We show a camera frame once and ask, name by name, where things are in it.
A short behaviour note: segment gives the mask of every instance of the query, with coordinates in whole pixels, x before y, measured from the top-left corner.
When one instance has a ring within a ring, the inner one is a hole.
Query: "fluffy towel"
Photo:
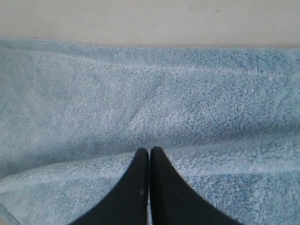
[[[0,217],[67,225],[139,147],[245,224],[300,221],[300,50],[0,40]]]

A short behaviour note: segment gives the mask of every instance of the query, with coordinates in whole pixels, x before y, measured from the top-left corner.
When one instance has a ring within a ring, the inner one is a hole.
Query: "towel fold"
[[[67,225],[139,147],[244,224],[300,221],[300,50],[0,40],[0,217]]]

